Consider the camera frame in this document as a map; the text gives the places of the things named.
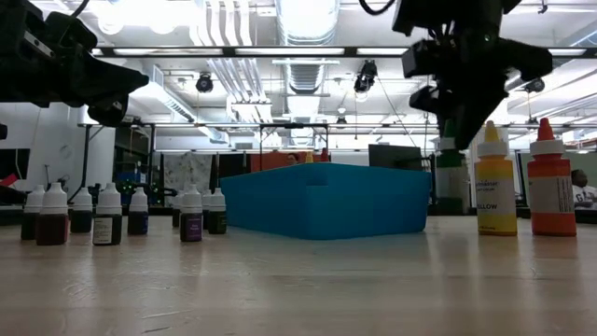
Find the blue plastic bin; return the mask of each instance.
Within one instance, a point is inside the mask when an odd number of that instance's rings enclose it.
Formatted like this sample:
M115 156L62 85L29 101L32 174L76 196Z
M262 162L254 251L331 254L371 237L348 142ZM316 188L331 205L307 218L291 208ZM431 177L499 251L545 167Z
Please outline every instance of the blue plastic bin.
M302 239L422 231L431 175L311 163L223 178L229 225Z

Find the black cable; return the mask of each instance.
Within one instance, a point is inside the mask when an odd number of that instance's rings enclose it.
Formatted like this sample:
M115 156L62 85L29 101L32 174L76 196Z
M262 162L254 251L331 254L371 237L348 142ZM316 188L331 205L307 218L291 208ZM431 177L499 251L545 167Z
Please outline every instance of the black cable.
M385 13L388 9L390 9L390 7L394 4L396 0L389 0L387 2L387 4L385 4L382 9L373 9L371 8L368 4L367 4L367 0L358 0L358 3L361 5L361 7L367 12L368 15L381 15L383 13Z
M71 17L76 18L77 16L79 16L79 14L81 14L83 12L83 10L85 10L85 7L87 6L87 4L90 2L90 0L83 0L83 2L81 3L81 5L78 6L77 9L75 9L75 11L73 12L73 14L71 14Z

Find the orange bottle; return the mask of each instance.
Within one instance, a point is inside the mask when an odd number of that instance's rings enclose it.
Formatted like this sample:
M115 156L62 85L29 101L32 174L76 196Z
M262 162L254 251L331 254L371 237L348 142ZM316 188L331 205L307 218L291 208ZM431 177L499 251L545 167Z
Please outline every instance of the orange bottle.
M562 158L562 140L553 136L549 121L541 119L537 141L531 144L529 194L533 234L576 236L575 203L570 161Z

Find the person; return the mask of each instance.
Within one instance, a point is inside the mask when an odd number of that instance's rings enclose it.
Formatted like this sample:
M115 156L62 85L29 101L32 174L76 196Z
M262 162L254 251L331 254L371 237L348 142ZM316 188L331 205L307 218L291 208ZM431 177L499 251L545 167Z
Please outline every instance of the person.
M297 153L288 153L286 156L286 163L290 165L299 164L299 154Z
M572 177L575 208L597 209L597 189L588 185L587 174L582 169L575 169L570 176Z

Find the yellow bottle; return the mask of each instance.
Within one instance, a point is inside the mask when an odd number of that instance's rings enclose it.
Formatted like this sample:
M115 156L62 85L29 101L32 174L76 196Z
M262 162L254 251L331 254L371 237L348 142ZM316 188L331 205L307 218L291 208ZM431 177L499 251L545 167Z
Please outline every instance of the yellow bottle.
M500 140L493 121L485 125L485 142L477 146L475 163L479 234L517 234L514 169L507 160L507 144Z
M307 152L307 156L305 157L305 163L313 163L313 152Z

